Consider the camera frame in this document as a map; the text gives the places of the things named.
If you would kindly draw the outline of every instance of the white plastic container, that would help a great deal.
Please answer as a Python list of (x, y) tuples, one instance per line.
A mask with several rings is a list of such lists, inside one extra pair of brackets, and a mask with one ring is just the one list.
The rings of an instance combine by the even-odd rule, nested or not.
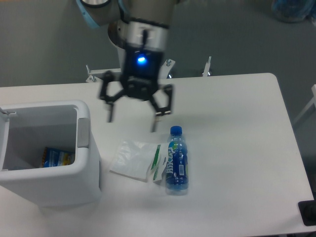
[[(74, 163), (41, 168), (45, 147), (75, 152)], [(1, 106), (1, 186), (39, 206), (58, 206), (99, 199), (99, 180), (100, 154), (84, 102)]]

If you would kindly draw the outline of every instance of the water bottle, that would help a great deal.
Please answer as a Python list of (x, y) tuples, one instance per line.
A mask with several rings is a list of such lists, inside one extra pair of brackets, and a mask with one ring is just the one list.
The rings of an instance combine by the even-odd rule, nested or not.
[(310, 13), (315, 0), (274, 0), (272, 12), (284, 22), (303, 21)]
[(182, 127), (173, 126), (168, 139), (168, 162), (166, 166), (166, 187), (169, 194), (183, 195), (187, 193), (188, 149), (182, 136)]

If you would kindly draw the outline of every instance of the blue bottle cap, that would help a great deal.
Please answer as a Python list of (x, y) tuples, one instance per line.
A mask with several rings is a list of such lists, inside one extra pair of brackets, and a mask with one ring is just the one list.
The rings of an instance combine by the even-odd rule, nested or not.
[(170, 128), (170, 134), (174, 136), (182, 135), (182, 127), (180, 126), (172, 126)]

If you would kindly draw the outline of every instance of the snack package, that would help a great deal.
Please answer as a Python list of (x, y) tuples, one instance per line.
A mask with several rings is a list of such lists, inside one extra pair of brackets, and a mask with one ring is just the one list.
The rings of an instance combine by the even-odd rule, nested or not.
[(42, 167), (63, 166), (74, 163), (75, 153), (45, 147)]

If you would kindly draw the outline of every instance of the blue label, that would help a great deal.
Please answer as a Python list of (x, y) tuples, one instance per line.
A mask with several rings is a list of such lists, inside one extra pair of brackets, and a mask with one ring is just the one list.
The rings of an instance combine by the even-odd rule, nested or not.
[(166, 165), (166, 181), (170, 184), (187, 183), (187, 165), (187, 151), (179, 149), (177, 143), (170, 142), (168, 147), (168, 162)]

